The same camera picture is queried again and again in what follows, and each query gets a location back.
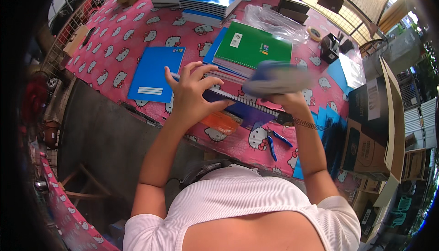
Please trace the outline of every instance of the green notebook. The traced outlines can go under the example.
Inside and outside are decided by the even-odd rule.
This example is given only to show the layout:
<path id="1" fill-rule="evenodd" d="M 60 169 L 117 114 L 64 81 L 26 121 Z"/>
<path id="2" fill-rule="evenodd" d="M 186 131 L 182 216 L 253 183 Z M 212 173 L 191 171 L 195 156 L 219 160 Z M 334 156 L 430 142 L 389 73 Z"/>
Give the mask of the green notebook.
<path id="1" fill-rule="evenodd" d="M 291 42 L 281 37 L 232 21 L 215 58 L 256 69 L 264 60 L 290 62 L 291 50 Z"/>

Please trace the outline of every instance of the concrete floor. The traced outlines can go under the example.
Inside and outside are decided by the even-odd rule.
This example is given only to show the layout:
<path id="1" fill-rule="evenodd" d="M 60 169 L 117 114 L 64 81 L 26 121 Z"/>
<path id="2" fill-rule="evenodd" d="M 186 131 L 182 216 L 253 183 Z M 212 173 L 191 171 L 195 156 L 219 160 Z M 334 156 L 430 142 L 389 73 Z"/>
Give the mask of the concrete floor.
<path id="1" fill-rule="evenodd" d="M 119 215 L 129 217 L 126 211 L 133 204 L 140 166 L 158 132 L 158 128 L 136 119 L 124 108 L 77 80 L 64 114 L 58 179 L 62 181 L 79 163 L 84 163 L 97 180 L 119 198 L 118 207 L 127 208 Z M 182 140 L 170 177 L 182 179 L 186 166 L 203 159 L 203 150 Z M 67 186 L 80 189 L 75 183 L 80 182 L 69 182 Z M 179 193 L 178 185 L 177 180 L 172 180 L 166 187 L 167 208 Z M 85 203 L 89 201 L 81 201 L 80 205 Z M 96 207 L 101 208 L 102 204 L 93 206 L 93 211 L 102 211 Z M 105 222 L 102 221 L 104 229 L 109 224 L 105 225 Z"/>

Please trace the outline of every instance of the woman's arm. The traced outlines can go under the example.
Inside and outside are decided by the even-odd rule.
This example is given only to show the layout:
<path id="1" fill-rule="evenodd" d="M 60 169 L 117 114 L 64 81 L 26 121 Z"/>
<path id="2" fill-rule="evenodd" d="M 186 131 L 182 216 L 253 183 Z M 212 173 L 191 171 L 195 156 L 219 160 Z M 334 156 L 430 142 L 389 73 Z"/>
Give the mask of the woman's arm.
<path id="1" fill-rule="evenodd" d="M 293 117 L 314 123 L 311 111 L 301 93 L 273 96 L 271 101 L 281 104 Z M 303 172 L 307 196 L 312 204 L 318 204 L 331 196 L 339 196 L 326 167 L 326 155 L 317 130 L 296 126 L 300 166 Z"/>
<path id="2" fill-rule="evenodd" d="M 209 103 L 202 97 L 203 92 L 212 85 L 224 83 L 214 77 L 201 79 L 203 74 L 216 69 L 218 67 L 213 65 L 202 66 L 201 61 L 191 62 L 183 67 L 177 82 L 169 68 L 165 67 L 166 81 L 174 91 L 173 111 L 144 158 L 131 217 L 139 214 L 153 214 L 162 219 L 166 217 L 164 188 L 180 139 L 204 117 L 233 104 L 230 100 Z"/>

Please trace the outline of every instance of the woman's left hand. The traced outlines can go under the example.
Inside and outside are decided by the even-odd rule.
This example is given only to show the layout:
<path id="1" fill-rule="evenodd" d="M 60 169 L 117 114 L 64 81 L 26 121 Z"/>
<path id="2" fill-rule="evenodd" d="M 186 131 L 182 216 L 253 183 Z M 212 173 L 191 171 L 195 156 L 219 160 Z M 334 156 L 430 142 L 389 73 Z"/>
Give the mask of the woman's left hand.
<path id="1" fill-rule="evenodd" d="M 173 110 L 169 119 L 178 120 L 177 125 L 187 131 L 213 112 L 224 110 L 234 104 L 231 100 L 208 102 L 203 98 L 203 92 L 214 84 L 223 85 L 224 82 L 216 77 L 203 75 L 209 71 L 216 71 L 217 66 L 204 65 L 201 61 L 191 62 L 183 67 L 180 80 L 177 82 L 171 75 L 169 67 L 165 67 L 165 78 L 174 91 Z"/>

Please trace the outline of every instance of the green plastic chair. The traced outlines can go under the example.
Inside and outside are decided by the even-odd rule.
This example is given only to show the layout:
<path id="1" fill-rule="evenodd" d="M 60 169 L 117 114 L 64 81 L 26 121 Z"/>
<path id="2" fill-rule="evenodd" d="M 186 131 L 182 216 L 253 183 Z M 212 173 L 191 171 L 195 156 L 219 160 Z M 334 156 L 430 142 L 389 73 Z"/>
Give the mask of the green plastic chair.
<path id="1" fill-rule="evenodd" d="M 409 210 L 411 205 L 411 198 L 407 196 L 402 196 L 401 199 L 399 199 L 398 209 L 395 211 L 402 212 Z"/>
<path id="2" fill-rule="evenodd" d="M 398 217 L 393 220 L 392 225 L 389 227 L 394 228 L 395 226 L 403 225 L 404 221 L 406 220 L 407 213 L 392 211 L 392 214 L 397 215 Z"/>

